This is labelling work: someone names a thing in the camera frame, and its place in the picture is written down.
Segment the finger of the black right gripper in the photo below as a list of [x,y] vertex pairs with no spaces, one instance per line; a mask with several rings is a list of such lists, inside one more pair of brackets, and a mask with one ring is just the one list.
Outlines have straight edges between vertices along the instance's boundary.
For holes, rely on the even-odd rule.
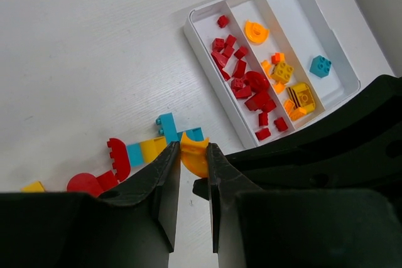
[[220,182],[247,200],[357,189],[399,201],[401,79],[378,76],[313,125],[223,162]]

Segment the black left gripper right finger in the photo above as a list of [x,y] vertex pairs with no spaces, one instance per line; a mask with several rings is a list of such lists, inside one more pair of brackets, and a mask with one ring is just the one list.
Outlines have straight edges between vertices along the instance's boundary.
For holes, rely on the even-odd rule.
[[207,148],[220,267],[400,267],[394,206],[367,189],[264,190]]

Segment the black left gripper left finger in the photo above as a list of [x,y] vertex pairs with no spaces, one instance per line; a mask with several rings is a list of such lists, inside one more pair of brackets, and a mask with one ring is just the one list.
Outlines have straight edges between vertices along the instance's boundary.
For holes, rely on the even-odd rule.
[[98,197],[3,193],[2,267],[167,267],[175,246],[180,145]]

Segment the orange yellow lego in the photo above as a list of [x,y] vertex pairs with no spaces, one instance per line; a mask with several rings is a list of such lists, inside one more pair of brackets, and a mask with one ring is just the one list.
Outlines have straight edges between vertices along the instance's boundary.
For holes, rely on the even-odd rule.
[[274,55],[271,56],[271,63],[276,65],[280,62],[285,61],[285,54],[276,52]]

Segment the orange 1x3 lego plate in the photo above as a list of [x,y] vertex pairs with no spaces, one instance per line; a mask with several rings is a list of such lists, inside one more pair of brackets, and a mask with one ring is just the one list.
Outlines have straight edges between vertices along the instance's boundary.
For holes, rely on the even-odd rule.
[[305,117],[306,115],[307,115],[307,110],[305,108],[303,108],[303,107],[299,107],[299,108],[291,111],[290,114],[289,114],[290,119],[292,121],[296,121],[296,120],[298,120],[298,119],[300,119],[302,117]]

